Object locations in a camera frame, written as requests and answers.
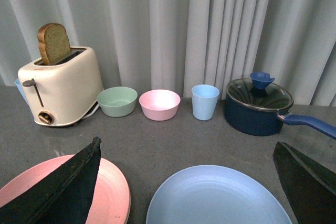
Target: glass lid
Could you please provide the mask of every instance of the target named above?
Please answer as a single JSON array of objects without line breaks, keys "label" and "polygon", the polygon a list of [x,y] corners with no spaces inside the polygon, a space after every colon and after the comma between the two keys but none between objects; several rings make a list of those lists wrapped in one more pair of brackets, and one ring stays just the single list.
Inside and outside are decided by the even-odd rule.
[{"label": "glass lid", "polygon": [[251,79],[238,79],[227,85],[226,93],[239,104],[261,111],[285,110],[293,105],[293,98],[279,85],[269,83],[256,88]]}]

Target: toaster dial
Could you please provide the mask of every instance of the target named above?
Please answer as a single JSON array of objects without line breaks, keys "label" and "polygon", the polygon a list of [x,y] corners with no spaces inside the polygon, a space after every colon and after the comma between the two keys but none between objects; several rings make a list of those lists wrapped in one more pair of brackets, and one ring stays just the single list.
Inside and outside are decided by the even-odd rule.
[{"label": "toaster dial", "polygon": [[38,113],[38,118],[45,124],[52,124],[54,122],[54,116],[48,111]]}]

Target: pot lid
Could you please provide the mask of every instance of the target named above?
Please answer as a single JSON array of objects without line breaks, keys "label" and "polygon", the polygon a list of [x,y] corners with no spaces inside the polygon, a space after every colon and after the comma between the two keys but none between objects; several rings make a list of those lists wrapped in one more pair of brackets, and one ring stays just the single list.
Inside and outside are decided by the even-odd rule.
[{"label": "pot lid", "polygon": [[275,112],[293,105],[293,98],[281,86],[272,83],[269,74],[254,72],[251,79],[237,79],[226,87],[226,93],[234,101],[251,109]]}]

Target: pan handle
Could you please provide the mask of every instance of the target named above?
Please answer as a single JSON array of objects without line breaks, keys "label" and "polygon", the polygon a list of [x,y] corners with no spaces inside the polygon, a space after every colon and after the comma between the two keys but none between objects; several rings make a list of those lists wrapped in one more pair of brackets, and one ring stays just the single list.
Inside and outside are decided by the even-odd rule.
[{"label": "pan handle", "polygon": [[292,113],[277,115],[277,118],[288,125],[307,125],[336,140],[336,127],[307,115],[294,115]]}]

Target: pink bowl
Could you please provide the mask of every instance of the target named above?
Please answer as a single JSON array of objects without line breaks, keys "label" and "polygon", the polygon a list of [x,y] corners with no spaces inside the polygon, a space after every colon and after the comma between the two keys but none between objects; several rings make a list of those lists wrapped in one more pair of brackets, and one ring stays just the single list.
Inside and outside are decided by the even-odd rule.
[{"label": "pink bowl", "polygon": [[172,118],[179,107],[181,98],[173,91],[155,89],[146,92],[139,98],[144,115],[155,121],[165,121]]}]

